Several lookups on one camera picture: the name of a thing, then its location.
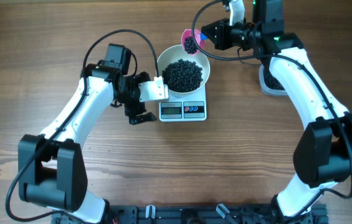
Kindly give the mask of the pink scoop blue handle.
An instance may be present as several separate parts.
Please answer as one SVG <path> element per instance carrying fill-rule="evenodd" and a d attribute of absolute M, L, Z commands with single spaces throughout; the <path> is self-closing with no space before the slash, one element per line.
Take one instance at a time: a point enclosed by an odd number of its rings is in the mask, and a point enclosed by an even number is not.
<path fill-rule="evenodd" d="M 199 53 L 199 47 L 204 48 L 206 39 L 207 37 L 197 29 L 185 29 L 181 36 L 181 45 L 187 54 L 196 55 Z"/>

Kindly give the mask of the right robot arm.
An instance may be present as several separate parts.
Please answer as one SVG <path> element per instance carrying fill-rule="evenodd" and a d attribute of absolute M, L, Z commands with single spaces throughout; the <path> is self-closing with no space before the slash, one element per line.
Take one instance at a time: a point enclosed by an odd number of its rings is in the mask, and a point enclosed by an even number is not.
<path fill-rule="evenodd" d="M 252 50 L 260 72 L 272 75 L 296 108 L 304 132 L 293 153 L 295 175 L 270 204 L 269 223 L 306 219 L 313 204 L 348 180 L 352 197 L 352 113 L 327 89 L 312 67 L 301 40 L 285 32 L 282 1 L 254 1 L 252 21 L 242 1 L 224 1 L 227 19 L 203 26 L 217 50 Z"/>

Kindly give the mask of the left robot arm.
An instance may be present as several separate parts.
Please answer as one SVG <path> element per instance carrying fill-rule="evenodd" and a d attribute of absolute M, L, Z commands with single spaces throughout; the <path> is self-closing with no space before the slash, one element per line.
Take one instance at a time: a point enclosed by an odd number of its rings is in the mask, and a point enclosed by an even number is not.
<path fill-rule="evenodd" d="M 52 214 L 81 223 L 108 223 L 108 202 L 87 189 L 82 148 L 100 115 L 123 106 L 132 125 L 156 120 L 147 101 L 169 98 L 162 77 L 128 74 L 134 55 L 110 44 L 104 60 L 84 66 L 78 88 L 65 108 L 37 135 L 24 135 L 18 145 L 19 173 L 14 183 L 21 200 L 52 209 Z"/>

